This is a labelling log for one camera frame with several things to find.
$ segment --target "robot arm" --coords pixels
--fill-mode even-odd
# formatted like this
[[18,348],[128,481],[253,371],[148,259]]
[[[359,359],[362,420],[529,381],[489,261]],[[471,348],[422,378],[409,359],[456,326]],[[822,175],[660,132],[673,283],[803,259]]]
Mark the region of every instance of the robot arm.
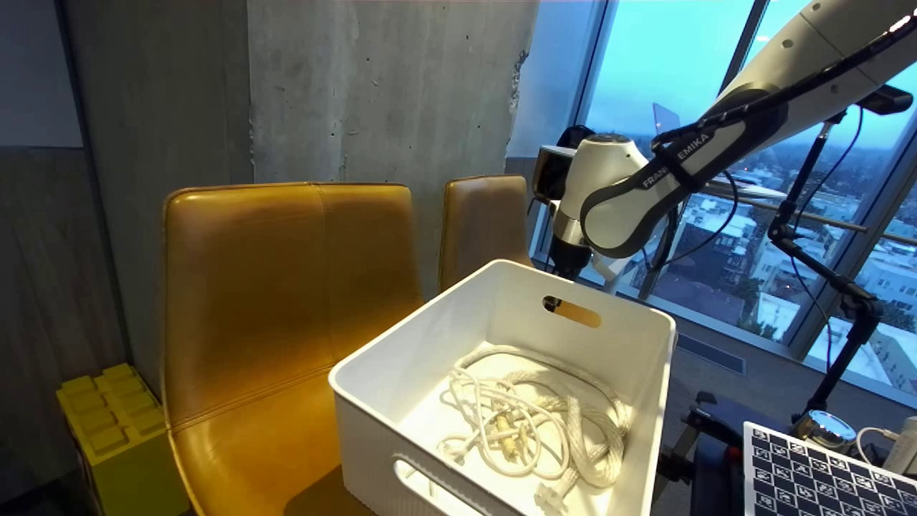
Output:
[[917,0],[810,0],[691,127],[647,162],[624,139],[591,139],[570,163],[554,236],[633,255],[656,222],[740,159],[792,139],[917,61]]

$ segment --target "chair backrest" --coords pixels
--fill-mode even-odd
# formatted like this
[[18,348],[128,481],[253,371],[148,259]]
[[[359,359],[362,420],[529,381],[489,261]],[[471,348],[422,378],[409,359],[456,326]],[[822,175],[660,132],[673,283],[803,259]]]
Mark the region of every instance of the chair backrest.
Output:
[[319,348],[343,357],[419,304],[406,187],[180,190],[163,232],[171,430],[316,375]]
[[527,261],[522,175],[461,177],[445,190],[439,286],[454,286],[494,259]]

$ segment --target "window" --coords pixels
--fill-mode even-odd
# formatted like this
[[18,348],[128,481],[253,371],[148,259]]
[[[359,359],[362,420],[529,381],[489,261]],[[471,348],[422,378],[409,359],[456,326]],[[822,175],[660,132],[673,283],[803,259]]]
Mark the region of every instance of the window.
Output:
[[[720,96],[730,61],[754,57],[805,0],[617,0],[607,4],[591,80],[577,121],[633,139],[644,154],[654,136],[684,127]],[[892,80],[917,91],[917,66]],[[886,319],[848,368],[848,381],[886,395],[917,394],[917,193],[902,162],[913,110],[871,116],[848,110],[805,187],[793,222],[796,243],[828,269],[878,293]],[[792,190],[817,127],[749,154],[730,175],[772,199],[740,199],[711,187],[683,207],[664,272],[636,263],[621,293],[664,304],[740,341],[826,368],[850,321],[833,291],[767,242],[780,196]]]

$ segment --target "tangled cord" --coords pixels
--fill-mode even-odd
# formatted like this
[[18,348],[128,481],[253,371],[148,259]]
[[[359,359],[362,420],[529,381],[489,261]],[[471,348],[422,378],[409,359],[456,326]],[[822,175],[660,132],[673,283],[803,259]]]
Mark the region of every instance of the tangled cord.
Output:
[[[502,378],[474,375],[471,368],[487,357],[515,357],[541,371],[512,371]],[[604,407],[584,407],[577,387],[600,394]],[[461,464],[478,447],[482,461],[497,473],[541,478],[537,500],[555,514],[578,478],[604,491],[621,473],[624,438],[613,395],[594,375],[570,372],[550,357],[507,345],[478,351],[456,365],[442,402],[471,425],[471,435],[442,443],[449,460]],[[584,425],[603,435],[600,445],[587,447]]]

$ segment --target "floor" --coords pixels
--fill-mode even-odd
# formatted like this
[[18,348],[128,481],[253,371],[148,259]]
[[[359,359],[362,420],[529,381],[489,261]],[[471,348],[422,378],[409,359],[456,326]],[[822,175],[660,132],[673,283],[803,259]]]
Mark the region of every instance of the floor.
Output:
[[[713,335],[691,335],[697,329],[679,326],[683,339],[671,365],[671,390],[667,390],[667,420],[664,420],[664,445],[673,445],[684,430],[683,420],[687,417],[693,395],[700,390],[713,390],[730,395],[760,412],[789,422],[813,394],[820,375],[773,359],[767,352],[750,351],[746,345],[717,341]],[[830,395],[830,410],[850,422],[896,427],[908,417],[906,407],[875,398],[853,387],[840,387]],[[684,516],[691,507],[687,486],[667,486],[664,497],[654,504],[654,516]],[[94,504],[85,481],[72,473],[61,481],[51,481],[35,494],[4,501],[0,516],[92,516]]]

